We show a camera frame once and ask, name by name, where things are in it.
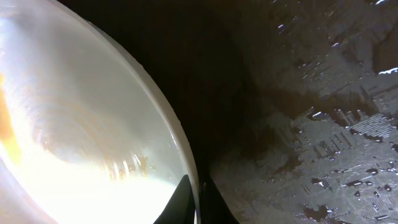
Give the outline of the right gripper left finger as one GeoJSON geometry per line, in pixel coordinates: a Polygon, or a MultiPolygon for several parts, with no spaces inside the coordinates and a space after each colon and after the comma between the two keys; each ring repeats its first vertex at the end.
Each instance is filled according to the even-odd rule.
{"type": "Polygon", "coordinates": [[[188,175],[184,175],[154,224],[194,224],[195,201],[188,175]]]}

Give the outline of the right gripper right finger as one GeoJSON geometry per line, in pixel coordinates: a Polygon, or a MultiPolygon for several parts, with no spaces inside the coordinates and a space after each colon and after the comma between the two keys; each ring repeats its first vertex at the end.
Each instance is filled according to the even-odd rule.
{"type": "Polygon", "coordinates": [[[239,224],[212,179],[201,187],[200,213],[202,224],[239,224]]]}

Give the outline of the light green plate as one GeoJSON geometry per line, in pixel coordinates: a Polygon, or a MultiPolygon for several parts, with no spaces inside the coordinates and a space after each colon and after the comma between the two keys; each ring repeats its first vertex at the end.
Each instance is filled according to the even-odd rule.
{"type": "Polygon", "coordinates": [[[187,137],[143,66],[58,1],[1,2],[1,222],[154,223],[187,137]]]}

